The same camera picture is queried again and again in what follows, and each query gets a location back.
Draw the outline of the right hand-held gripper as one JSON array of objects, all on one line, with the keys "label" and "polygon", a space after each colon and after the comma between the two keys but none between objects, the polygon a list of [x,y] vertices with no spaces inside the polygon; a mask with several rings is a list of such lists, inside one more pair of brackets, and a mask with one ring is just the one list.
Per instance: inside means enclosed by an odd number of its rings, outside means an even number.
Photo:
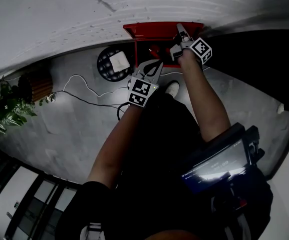
[{"label": "right hand-held gripper", "polygon": [[202,39],[193,41],[188,37],[188,33],[181,23],[178,23],[177,29],[181,37],[181,42],[170,49],[171,58],[176,61],[183,54],[183,50],[192,50],[204,65],[212,57],[212,48]]}]

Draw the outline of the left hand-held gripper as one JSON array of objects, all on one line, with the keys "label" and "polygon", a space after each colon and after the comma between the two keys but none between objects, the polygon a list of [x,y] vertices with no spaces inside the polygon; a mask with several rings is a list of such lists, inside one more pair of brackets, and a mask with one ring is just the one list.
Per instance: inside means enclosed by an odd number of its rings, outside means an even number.
[{"label": "left hand-held gripper", "polygon": [[[156,83],[160,78],[162,69],[162,60],[148,60],[140,63],[130,81],[128,103],[145,107],[149,98],[159,88]],[[136,77],[146,77],[149,82]]]}]

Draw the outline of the person's right forearm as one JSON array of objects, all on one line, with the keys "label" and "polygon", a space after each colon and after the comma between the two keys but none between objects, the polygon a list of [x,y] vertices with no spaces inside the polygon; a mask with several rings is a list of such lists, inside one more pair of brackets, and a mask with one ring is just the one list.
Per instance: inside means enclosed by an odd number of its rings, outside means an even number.
[{"label": "person's right forearm", "polygon": [[184,49],[178,58],[201,136],[209,142],[231,127],[227,111],[207,81],[194,52]]}]

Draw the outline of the person's left forearm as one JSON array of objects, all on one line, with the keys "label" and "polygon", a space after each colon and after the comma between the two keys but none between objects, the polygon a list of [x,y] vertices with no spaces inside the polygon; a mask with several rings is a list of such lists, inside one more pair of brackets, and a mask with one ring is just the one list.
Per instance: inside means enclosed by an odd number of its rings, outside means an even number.
[{"label": "person's left forearm", "polygon": [[126,109],[101,147],[87,181],[102,183],[110,189],[116,186],[142,111],[136,105],[130,105]]}]

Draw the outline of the person's white shoe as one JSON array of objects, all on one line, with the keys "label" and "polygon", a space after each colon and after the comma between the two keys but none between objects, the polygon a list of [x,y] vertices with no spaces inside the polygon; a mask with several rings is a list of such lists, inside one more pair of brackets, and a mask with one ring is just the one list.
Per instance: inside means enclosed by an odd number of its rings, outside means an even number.
[{"label": "person's white shoe", "polygon": [[165,93],[171,95],[175,99],[179,92],[179,88],[180,88],[179,82],[173,80],[169,82],[168,85],[166,86]]}]

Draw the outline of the white folded cloth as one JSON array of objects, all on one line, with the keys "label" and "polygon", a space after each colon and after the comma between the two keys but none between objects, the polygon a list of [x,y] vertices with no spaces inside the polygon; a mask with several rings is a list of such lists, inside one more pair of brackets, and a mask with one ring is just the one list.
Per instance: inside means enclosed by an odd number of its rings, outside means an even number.
[{"label": "white folded cloth", "polygon": [[130,67],[127,57],[123,51],[109,57],[114,72],[121,72]]}]

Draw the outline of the brown slatted plant pot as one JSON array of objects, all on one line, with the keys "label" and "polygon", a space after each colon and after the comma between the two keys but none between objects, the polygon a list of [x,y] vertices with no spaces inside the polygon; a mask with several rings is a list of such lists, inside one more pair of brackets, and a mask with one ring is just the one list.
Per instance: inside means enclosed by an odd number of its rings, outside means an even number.
[{"label": "brown slatted plant pot", "polygon": [[34,103],[49,96],[53,90],[53,80],[49,71],[32,71],[19,78],[18,87],[27,103]]}]

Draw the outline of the person's black clothing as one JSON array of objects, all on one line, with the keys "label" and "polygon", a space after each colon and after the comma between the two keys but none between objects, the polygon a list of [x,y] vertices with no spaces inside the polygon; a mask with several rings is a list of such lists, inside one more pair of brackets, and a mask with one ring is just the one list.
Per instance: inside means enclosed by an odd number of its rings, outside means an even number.
[{"label": "person's black clothing", "polygon": [[[80,240],[82,229],[101,223],[105,240],[146,240],[159,233],[176,240],[225,240],[211,214],[213,194],[194,194],[171,170],[204,146],[187,107],[171,95],[151,98],[141,114],[117,185],[89,181],[63,212],[55,240]],[[247,200],[245,216],[252,240],[270,222],[273,194],[263,173],[252,168],[233,180]]]}]

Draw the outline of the black tablet screen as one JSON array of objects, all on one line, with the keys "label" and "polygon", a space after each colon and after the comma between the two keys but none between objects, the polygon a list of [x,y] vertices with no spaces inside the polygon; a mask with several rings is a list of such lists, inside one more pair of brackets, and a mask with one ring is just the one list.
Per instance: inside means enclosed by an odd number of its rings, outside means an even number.
[{"label": "black tablet screen", "polygon": [[256,126],[245,129],[235,123],[193,152],[175,173],[194,194],[222,185],[257,165],[264,156],[259,140]]}]

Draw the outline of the green leafy plant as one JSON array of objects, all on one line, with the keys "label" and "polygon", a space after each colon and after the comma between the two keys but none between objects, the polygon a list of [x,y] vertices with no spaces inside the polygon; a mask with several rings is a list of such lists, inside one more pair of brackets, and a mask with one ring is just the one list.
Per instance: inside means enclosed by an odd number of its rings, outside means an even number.
[{"label": "green leafy plant", "polygon": [[5,134],[9,126],[20,127],[25,124],[26,116],[36,116],[34,112],[36,103],[39,105],[48,103],[46,99],[48,96],[35,103],[27,103],[20,94],[18,82],[12,84],[4,78],[0,80],[0,135]]}]

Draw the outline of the black framed glass door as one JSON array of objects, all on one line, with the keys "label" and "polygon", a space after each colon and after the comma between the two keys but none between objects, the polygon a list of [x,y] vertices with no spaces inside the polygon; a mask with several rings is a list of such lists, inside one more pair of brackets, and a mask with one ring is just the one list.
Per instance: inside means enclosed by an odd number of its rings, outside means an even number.
[{"label": "black framed glass door", "polygon": [[79,186],[0,150],[0,240],[55,240],[58,221]]}]

